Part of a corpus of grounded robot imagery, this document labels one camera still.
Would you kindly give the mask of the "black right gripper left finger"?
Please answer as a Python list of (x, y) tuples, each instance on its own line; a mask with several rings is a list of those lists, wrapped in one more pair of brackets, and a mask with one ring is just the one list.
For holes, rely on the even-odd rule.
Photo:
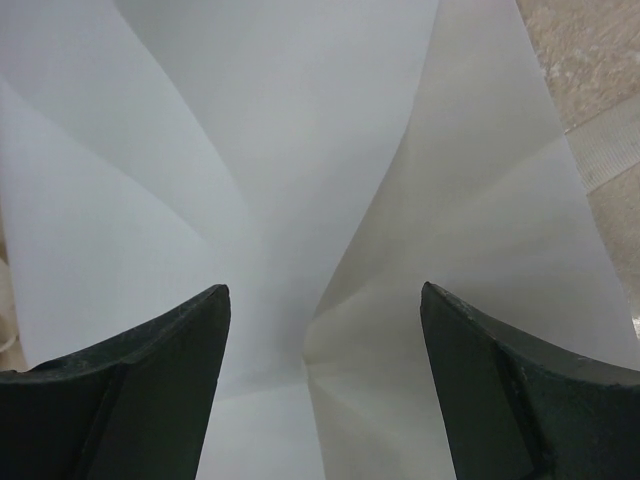
[(192, 479), (230, 327), (215, 285), (159, 317), (1, 375), (5, 479)]

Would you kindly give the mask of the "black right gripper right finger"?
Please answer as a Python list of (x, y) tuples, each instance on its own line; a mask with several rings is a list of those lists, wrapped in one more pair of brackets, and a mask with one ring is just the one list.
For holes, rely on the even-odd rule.
[(636, 479), (639, 373), (425, 283), (421, 323), (459, 479)]

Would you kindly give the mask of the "white bouquet wrapping paper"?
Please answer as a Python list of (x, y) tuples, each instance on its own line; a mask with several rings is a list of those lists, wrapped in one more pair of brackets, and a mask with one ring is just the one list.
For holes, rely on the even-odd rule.
[(1, 202), (35, 366), (214, 284), (202, 479), (453, 479), (436, 284), (636, 372), (513, 1), (5, 1)]

